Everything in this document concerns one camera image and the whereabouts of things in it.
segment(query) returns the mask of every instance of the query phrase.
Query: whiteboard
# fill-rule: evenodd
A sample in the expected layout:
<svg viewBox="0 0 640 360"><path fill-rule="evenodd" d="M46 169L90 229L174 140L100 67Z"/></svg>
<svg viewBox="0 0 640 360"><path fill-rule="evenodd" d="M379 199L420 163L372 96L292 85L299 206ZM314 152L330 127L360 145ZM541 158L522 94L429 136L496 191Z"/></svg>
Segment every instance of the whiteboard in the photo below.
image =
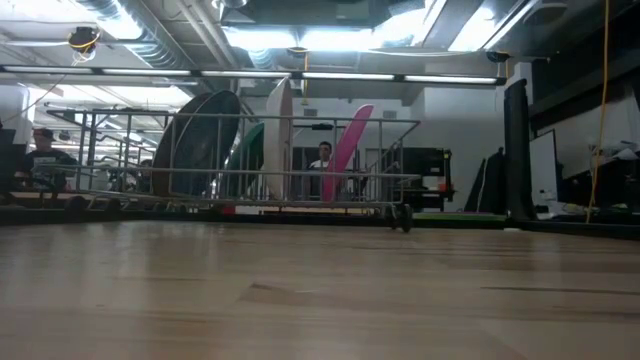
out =
<svg viewBox="0 0 640 360"><path fill-rule="evenodd" d="M556 136L555 131L539 136L529 142L531 159L531 197L534 205L546 205L541 191L558 197L556 177Z"/></svg>

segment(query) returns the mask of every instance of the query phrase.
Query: yellow cable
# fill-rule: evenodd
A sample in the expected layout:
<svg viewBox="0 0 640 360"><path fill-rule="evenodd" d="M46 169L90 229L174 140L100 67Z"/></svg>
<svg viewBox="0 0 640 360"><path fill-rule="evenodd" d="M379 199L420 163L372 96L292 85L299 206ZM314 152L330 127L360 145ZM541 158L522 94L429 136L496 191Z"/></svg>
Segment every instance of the yellow cable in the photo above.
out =
<svg viewBox="0 0 640 360"><path fill-rule="evenodd" d="M593 172L593 181L591 184L591 199L589 199L589 208L587 209L587 224L591 222L591 211L596 202L596 187L598 185L598 170L600 168L600 150L602 149L602 141L604 139L604 120L607 114L607 90L609 84L609 1L604 0L604 84L602 88L602 105L600 111L600 138L596 146L596 168Z"/></svg>
<svg viewBox="0 0 640 360"><path fill-rule="evenodd" d="M86 44L82 44L82 45L73 45L72 43L69 43L69 46L71 46L72 48L76 48L76 49L82 49L82 48L89 47L89 46L91 46L91 45L95 44L95 43L96 43L96 41L98 41L98 39L99 39L99 38L100 38L100 33L96 34L95 39L93 39L93 40L89 41L89 42L88 42L88 43L86 43Z"/></svg>

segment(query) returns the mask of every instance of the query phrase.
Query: black column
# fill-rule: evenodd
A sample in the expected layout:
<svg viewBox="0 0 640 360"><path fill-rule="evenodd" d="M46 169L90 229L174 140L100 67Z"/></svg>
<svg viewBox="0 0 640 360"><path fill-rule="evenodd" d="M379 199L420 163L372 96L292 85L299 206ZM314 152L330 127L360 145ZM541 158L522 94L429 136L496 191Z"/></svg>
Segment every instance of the black column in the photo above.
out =
<svg viewBox="0 0 640 360"><path fill-rule="evenodd" d="M514 220L536 218L531 199L531 160L529 157L529 105L526 80L505 91L504 144L507 211Z"/></svg>

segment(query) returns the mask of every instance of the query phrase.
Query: dark shirt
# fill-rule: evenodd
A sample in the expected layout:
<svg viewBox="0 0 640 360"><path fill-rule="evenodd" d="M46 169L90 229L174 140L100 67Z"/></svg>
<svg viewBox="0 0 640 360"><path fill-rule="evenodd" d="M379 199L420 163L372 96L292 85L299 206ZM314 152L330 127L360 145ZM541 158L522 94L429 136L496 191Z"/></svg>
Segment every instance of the dark shirt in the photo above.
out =
<svg viewBox="0 0 640 360"><path fill-rule="evenodd" d="M64 190L67 179L64 172L54 169L36 169L33 171L35 165L57 163L61 165L77 165L77 161L69 156L69 154L60 150L51 151L32 151L24 157L22 165L18 171L29 174L32 179L40 179L50 182L58 190ZM43 185L34 183L32 185L37 189L46 188Z"/></svg>

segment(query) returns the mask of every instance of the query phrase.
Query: man in cap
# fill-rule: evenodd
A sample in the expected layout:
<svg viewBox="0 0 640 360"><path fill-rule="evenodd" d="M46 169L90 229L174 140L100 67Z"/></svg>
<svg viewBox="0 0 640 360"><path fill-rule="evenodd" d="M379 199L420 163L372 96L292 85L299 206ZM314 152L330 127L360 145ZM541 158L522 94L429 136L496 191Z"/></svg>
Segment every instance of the man in cap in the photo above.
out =
<svg viewBox="0 0 640 360"><path fill-rule="evenodd" d="M33 139L36 143L36 150L24 157L16 176L44 180L53 184L58 191L64 191L67 185L65 172L47 168L34 169L34 167L36 165L52 163L77 165L78 162L69 156L69 154L53 148L51 145L55 141L53 131L46 128L34 129ZM34 183L33 187L43 188L42 185L37 183Z"/></svg>

